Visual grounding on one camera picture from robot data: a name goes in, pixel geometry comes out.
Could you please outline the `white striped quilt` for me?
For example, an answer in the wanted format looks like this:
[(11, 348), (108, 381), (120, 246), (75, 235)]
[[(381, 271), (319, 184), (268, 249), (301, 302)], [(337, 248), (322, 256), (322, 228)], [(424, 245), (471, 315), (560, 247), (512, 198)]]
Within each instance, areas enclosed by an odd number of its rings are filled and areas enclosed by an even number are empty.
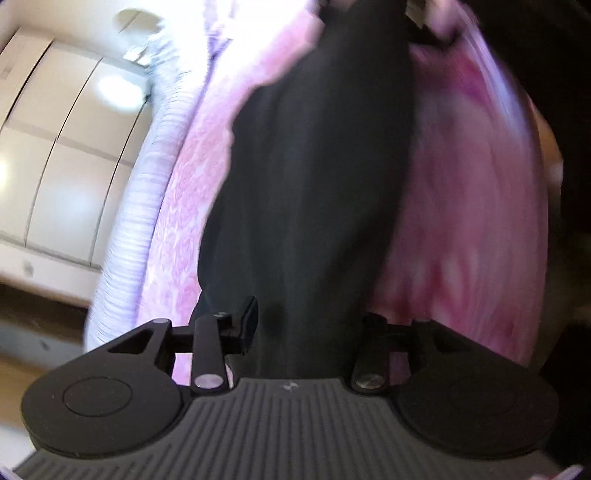
[(134, 328), (165, 190), (224, 39), (160, 31), (148, 43), (152, 121), (132, 167), (86, 318), (84, 350)]

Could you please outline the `black sweater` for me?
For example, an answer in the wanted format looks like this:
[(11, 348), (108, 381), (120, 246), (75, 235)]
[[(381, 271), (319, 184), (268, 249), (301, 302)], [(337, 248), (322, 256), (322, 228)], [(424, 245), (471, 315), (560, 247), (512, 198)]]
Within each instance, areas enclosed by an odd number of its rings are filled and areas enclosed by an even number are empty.
[(407, 176), (414, 81), (402, 1), (356, 1), (232, 125), (202, 235), (197, 314), (259, 302), (240, 377), (348, 376)]

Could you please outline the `white wardrobe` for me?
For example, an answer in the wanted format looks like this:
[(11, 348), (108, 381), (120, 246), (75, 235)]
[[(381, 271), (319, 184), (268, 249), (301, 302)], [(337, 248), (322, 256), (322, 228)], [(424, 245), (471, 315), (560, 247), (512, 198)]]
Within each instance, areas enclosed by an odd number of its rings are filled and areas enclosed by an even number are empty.
[(139, 69), (19, 29), (1, 53), (1, 279), (86, 306), (152, 119)]

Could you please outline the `pink rose bedsheet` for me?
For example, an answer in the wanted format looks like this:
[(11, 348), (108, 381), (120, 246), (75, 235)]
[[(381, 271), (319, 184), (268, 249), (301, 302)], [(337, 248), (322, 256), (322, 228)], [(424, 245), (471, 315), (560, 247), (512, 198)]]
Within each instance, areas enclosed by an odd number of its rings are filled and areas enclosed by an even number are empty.
[[(180, 153), (148, 255), (138, 319), (176, 325), (197, 314), (198, 257), (228, 175), (232, 125), (256, 89), (315, 48), (326, 25), (301, 14), (257, 51), (249, 76), (223, 103), (207, 100)], [(305, 39), (318, 29), (315, 41)], [(527, 98), (490, 51), (473, 12), (452, 1), (408, 39), (414, 126), (388, 253), (366, 312), (392, 324), (435, 320), (509, 360), (530, 362), (547, 266), (547, 193)]]

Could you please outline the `white round mirror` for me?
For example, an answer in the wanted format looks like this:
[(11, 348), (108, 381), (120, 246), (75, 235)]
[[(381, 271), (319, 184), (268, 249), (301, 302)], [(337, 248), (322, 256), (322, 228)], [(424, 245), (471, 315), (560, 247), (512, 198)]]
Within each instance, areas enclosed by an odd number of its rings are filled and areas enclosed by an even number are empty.
[(161, 17), (146, 10), (124, 9), (113, 17), (113, 23), (122, 35), (150, 35), (158, 30)]

